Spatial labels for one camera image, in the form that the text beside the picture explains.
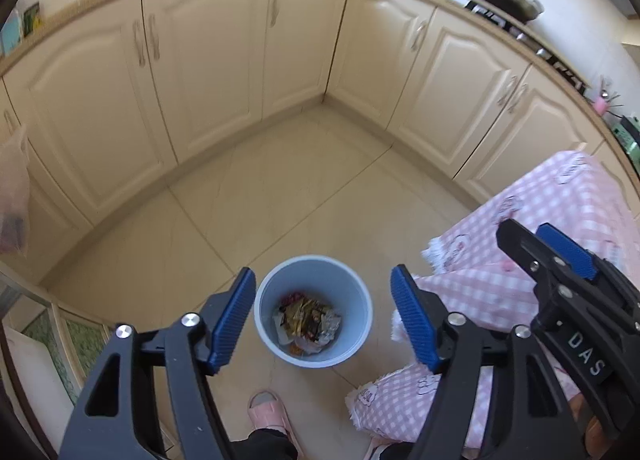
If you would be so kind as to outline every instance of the stovetop burner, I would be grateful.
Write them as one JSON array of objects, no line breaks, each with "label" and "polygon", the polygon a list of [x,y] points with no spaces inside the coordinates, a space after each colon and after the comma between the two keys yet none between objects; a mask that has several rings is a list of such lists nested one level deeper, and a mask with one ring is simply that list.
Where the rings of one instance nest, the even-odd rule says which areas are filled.
[{"label": "stovetop burner", "polygon": [[525,45],[538,57],[544,59],[558,72],[578,93],[584,96],[589,85],[579,76],[577,76],[567,63],[562,61],[550,48],[543,45],[539,39],[534,39],[530,34],[521,30],[521,24],[515,20],[510,20],[506,13],[500,14],[496,10],[491,10],[483,4],[471,0],[466,4],[466,8],[471,12],[482,16],[500,27],[510,36],[514,37],[518,42]]}]

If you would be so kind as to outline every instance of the pink slipper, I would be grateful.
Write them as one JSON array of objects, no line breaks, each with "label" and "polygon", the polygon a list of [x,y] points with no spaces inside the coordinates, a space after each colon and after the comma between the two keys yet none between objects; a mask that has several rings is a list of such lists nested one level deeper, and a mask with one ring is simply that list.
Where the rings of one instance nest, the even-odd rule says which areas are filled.
[{"label": "pink slipper", "polygon": [[[260,393],[269,393],[275,400],[263,402],[262,404],[258,404],[252,408],[252,401]],[[293,428],[289,421],[289,417],[287,416],[287,410],[285,410],[284,404],[276,393],[273,393],[271,390],[260,390],[259,392],[254,393],[249,398],[246,410],[249,414],[251,423],[254,425],[254,429],[263,429],[269,426],[283,427],[287,431],[289,440],[291,440],[291,443],[298,450],[298,458],[304,458],[305,455],[302,452],[300,443],[298,442],[295,433],[293,433]]]}]

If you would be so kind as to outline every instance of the black pants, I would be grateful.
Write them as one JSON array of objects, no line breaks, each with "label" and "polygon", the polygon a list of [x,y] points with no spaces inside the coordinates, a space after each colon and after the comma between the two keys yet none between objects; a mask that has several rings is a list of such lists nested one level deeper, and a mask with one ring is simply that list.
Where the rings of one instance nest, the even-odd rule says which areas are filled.
[{"label": "black pants", "polygon": [[[237,460],[298,460],[295,446],[275,429],[257,429],[246,440],[231,445]],[[380,460],[406,460],[412,446],[409,442],[392,444],[382,452]]]}]

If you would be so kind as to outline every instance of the cream cabinet door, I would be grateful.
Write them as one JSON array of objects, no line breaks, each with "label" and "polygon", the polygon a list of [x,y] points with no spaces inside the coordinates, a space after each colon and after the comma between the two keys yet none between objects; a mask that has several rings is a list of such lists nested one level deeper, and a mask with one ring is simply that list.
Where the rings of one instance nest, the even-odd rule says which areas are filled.
[{"label": "cream cabinet door", "polygon": [[82,16],[4,76],[29,140],[96,223],[175,166],[144,45],[140,0]]},{"label": "cream cabinet door", "polygon": [[270,0],[263,114],[324,94],[344,0]]},{"label": "cream cabinet door", "polygon": [[180,162],[262,118],[269,0],[143,0],[151,64]]},{"label": "cream cabinet door", "polygon": [[622,196],[625,198],[626,204],[633,216],[636,217],[640,215],[640,198],[638,198],[638,193],[636,193],[631,180],[626,175],[625,168],[622,167],[613,150],[606,142],[603,142],[593,156],[600,161],[605,171],[618,183]]},{"label": "cream cabinet door", "polygon": [[453,178],[527,65],[504,43],[439,9],[388,130]]},{"label": "cream cabinet door", "polygon": [[602,140],[581,109],[532,67],[454,180],[485,202],[558,151],[591,154]]},{"label": "cream cabinet door", "polygon": [[386,128],[434,10],[418,0],[347,0],[328,93]]},{"label": "cream cabinet door", "polygon": [[[0,80],[0,144],[18,127],[9,97]],[[91,230],[91,224],[61,191],[29,147],[29,237],[26,256],[4,254],[0,260],[27,280],[38,283],[68,250]]]}]

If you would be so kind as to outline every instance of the green appliance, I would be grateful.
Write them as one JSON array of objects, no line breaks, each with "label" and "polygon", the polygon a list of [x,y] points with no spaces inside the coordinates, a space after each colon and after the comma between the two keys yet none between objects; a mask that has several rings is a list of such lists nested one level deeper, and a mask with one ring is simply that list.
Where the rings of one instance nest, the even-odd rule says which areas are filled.
[{"label": "green appliance", "polygon": [[622,117],[611,129],[631,164],[640,175],[640,122],[637,117]]}]

